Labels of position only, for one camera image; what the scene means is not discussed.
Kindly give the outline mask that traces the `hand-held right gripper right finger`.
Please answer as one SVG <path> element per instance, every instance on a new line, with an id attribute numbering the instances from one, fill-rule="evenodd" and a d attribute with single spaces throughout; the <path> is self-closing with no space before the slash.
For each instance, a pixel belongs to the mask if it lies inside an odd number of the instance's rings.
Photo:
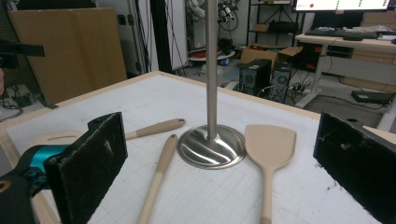
<path id="1" fill-rule="evenodd" d="M 313 157 L 377 221 L 396 224 L 396 144 L 323 112 Z"/>

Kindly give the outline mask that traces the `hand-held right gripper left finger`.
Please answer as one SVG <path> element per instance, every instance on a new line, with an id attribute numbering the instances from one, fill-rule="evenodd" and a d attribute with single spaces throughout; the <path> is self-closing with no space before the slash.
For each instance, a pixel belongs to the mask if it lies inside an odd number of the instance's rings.
<path id="1" fill-rule="evenodd" d="M 128 157 L 122 114 L 104 115 L 65 150 L 45 160 L 62 224 L 87 224 Z"/>

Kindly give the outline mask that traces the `beige skimmer spoon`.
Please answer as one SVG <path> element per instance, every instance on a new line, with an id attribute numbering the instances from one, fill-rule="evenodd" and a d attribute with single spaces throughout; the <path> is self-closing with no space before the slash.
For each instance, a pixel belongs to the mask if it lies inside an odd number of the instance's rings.
<path id="1" fill-rule="evenodd" d="M 164 176 L 166 174 L 166 171 L 169 167 L 169 164 L 174 156 L 174 153 L 177 148 L 177 135 L 176 134 L 171 134 L 164 146 L 163 150 L 161 153 L 161 156 L 159 158 L 157 168 L 155 170 L 155 173 L 152 177 L 148 193 L 146 195 L 145 201 L 143 203 L 142 209 L 140 211 L 139 217 L 136 221 L 136 224 L 148 224 L 149 219 L 150 219 L 150 214 L 153 209 L 153 206 L 156 201 L 156 197 L 158 195 L 159 189 L 162 185 Z"/>

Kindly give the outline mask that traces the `beige slotted spatula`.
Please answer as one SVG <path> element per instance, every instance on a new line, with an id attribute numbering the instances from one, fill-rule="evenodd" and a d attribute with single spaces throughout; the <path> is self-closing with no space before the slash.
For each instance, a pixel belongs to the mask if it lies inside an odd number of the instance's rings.
<path id="1" fill-rule="evenodd" d="M 142 129 L 138 129 L 125 134 L 125 139 L 135 139 L 143 136 L 153 135 L 156 133 L 169 132 L 181 128 L 186 123 L 184 119 L 169 119 Z M 82 136 L 80 131 L 62 131 L 56 133 L 46 133 L 36 135 L 31 142 L 35 145 L 70 145 Z"/>

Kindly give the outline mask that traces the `beige solid spatula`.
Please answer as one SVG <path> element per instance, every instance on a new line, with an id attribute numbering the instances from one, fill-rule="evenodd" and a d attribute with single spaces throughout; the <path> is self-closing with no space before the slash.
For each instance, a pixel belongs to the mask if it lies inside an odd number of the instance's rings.
<path id="1" fill-rule="evenodd" d="M 262 212 L 260 224 L 273 224 L 272 186 L 276 170 L 293 157 L 297 133 L 274 125 L 248 125 L 245 130 L 246 150 L 262 171 Z"/>

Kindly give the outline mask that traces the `stainless steel utensil stand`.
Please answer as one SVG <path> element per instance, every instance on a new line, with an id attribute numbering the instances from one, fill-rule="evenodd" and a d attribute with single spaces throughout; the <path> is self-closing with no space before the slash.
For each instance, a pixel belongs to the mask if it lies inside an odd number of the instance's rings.
<path id="1" fill-rule="evenodd" d="M 207 124 L 184 132 L 177 143 L 180 158 L 197 168 L 217 170 L 245 158 L 245 138 L 236 129 L 217 122 L 218 0 L 205 0 L 205 64 Z"/>

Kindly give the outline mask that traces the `brown board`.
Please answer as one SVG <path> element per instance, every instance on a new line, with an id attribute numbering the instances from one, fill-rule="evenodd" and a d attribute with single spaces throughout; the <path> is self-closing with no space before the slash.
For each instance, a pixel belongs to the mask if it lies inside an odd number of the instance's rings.
<path id="1" fill-rule="evenodd" d="M 28 62 L 48 104 L 127 78 L 113 9 L 21 10 L 9 17 L 22 43 L 44 49 Z"/>

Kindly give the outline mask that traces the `flat black device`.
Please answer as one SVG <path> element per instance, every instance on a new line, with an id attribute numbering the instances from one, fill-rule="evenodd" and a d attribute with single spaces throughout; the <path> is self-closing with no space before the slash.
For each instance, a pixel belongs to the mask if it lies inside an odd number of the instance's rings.
<path id="1" fill-rule="evenodd" d="M 394 98 L 394 93 L 353 91 L 351 96 L 359 103 L 387 105 Z"/>

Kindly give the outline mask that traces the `white desk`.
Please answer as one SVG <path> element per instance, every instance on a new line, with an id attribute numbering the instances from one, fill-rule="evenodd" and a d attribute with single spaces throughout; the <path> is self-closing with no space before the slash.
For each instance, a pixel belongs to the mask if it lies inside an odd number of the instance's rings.
<path id="1" fill-rule="evenodd" d="M 391 44 L 389 41 L 375 39 L 347 41 L 342 37 L 314 35 L 297 35 L 296 39 L 302 43 L 319 44 L 322 46 L 311 92 L 295 104 L 299 108 L 307 106 L 320 93 L 318 84 L 322 79 L 321 75 L 323 72 L 396 85 L 396 64 L 365 62 L 327 55 L 329 47 L 346 47 L 351 49 L 383 51 L 396 56 L 396 45 Z"/>

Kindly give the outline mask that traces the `black keyboard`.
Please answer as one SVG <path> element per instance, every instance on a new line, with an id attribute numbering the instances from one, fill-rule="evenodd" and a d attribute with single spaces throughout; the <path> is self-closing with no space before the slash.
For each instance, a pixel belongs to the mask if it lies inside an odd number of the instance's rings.
<path id="1" fill-rule="evenodd" d="M 353 40 L 353 41 L 378 38 L 378 34 L 376 32 L 351 32 L 341 29 L 335 29 L 335 30 L 313 29 L 313 30 L 308 30 L 304 34 L 313 35 L 313 36 L 342 37 L 344 40 Z"/>

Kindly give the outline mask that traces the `black computer tower with sticker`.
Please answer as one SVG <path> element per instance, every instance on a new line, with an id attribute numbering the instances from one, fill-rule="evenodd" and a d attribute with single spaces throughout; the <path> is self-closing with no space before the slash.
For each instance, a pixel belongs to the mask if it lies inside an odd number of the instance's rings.
<path id="1" fill-rule="evenodd" d="M 270 86 L 272 62 L 256 59 L 243 64 L 239 70 L 239 90 L 257 96 L 261 90 Z"/>

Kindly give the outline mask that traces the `white grid mat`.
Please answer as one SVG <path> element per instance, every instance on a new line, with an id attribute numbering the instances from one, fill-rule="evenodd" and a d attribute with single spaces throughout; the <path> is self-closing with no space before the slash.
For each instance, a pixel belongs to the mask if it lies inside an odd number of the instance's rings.
<path id="1" fill-rule="evenodd" d="M 31 112 L 5 123 L 5 135 L 22 153 L 35 136 L 87 129 L 90 120 L 121 112 L 131 132 L 168 119 L 186 123 L 175 133 L 205 124 L 204 84 L 171 75 L 143 75 L 83 95 L 53 110 Z M 218 93 L 218 122 L 242 132 L 269 124 L 297 133 L 295 153 L 273 180 L 274 224 L 379 224 L 313 157 L 318 116 L 235 91 Z M 90 224 L 135 224 L 167 133 L 128 141 L 128 158 Z M 174 156 L 166 172 L 151 224 L 259 224 L 262 174 L 250 159 L 233 167 L 204 170 Z"/>

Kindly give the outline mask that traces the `low open cardboard box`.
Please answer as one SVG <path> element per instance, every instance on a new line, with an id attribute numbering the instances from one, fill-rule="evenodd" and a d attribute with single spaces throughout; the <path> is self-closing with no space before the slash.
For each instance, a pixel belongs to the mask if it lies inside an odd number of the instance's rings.
<path id="1" fill-rule="evenodd" d="M 271 60 L 272 66 L 275 66 L 277 62 L 286 62 L 302 50 L 303 47 L 282 47 L 255 43 L 242 50 L 240 61 L 241 63 L 250 63 L 256 59 L 266 59 Z"/>

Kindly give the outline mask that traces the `black shelf rack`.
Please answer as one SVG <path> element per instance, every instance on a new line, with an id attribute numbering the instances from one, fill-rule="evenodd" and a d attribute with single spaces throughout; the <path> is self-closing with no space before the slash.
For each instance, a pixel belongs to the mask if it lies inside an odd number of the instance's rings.
<path id="1" fill-rule="evenodd" d="M 300 31 L 300 15 L 291 12 L 292 0 L 248 0 L 246 44 L 256 43 L 261 35 L 290 35 L 291 44 Z"/>

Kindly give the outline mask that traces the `white panel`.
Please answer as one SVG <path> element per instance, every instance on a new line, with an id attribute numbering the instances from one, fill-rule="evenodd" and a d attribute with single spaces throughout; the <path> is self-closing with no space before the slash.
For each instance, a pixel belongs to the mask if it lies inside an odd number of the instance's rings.
<path id="1" fill-rule="evenodd" d="M 185 0 L 165 0 L 168 39 L 172 69 L 187 62 L 187 29 Z"/>

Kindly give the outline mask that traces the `computer monitor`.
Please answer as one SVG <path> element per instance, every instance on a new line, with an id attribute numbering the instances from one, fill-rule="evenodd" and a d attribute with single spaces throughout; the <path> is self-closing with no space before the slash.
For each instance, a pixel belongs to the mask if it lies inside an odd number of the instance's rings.
<path id="1" fill-rule="evenodd" d="M 320 11 L 383 11 L 390 0 L 294 0 L 292 9 L 298 12 Z"/>

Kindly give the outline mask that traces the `black metal frame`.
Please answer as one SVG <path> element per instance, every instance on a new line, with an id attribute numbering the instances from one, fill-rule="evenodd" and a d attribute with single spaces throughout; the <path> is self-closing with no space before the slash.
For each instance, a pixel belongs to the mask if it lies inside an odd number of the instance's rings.
<path id="1" fill-rule="evenodd" d="M 172 64 L 170 57 L 165 1 L 149 0 L 149 3 L 159 70 L 166 73 L 171 73 Z"/>

